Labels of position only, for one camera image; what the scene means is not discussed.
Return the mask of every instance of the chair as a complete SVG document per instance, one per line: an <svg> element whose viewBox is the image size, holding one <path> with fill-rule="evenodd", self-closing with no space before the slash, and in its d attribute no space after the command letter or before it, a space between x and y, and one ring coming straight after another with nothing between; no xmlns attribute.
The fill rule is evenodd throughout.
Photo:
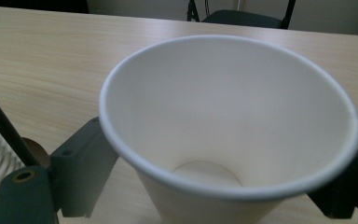
<svg viewBox="0 0 358 224"><path fill-rule="evenodd" d="M295 8L295 3L296 0L289 0L285 16L282 20L238 10L218 10L202 22L287 29L293 9Z"/></svg>

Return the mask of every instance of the light wood grain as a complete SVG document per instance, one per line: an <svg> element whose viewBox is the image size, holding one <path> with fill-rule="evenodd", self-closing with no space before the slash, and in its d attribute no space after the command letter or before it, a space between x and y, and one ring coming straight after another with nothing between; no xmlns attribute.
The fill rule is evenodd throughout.
<svg viewBox="0 0 358 224"><path fill-rule="evenodd" d="M319 64L358 107L358 36L328 35L185 21L0 8L0 106L22 136L54 151L98 116L111 69L133 52L186 35L240 35L291 49ZM135 172L119 160L93 216L61 223L157 224ZM285 201L261 223L358 223L324 217L307 196Z"/></svg>

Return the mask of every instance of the metal rod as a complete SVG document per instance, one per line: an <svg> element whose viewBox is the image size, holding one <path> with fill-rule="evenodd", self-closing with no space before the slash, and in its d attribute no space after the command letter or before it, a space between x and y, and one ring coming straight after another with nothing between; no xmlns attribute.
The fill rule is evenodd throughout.
<svg viewBox="0 0 358 224"><path fill-rule="evenodd" d="M0 134L5 138L13 151L26 166L39 165L39 162L22 141L22 138L14 129L5 113L0 108Z"/></svg>

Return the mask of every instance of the white paper cup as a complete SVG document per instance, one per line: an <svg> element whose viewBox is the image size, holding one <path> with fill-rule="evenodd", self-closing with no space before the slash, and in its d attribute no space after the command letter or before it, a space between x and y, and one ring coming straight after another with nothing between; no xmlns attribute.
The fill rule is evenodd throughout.
<svg viewBox="0 0 358 224"><path fill-rule="evenodd" d="M337 176L358 147L355 106L324 70L234 36L132 54L104 82L100 118L172 223L256 222Z"/></svg>

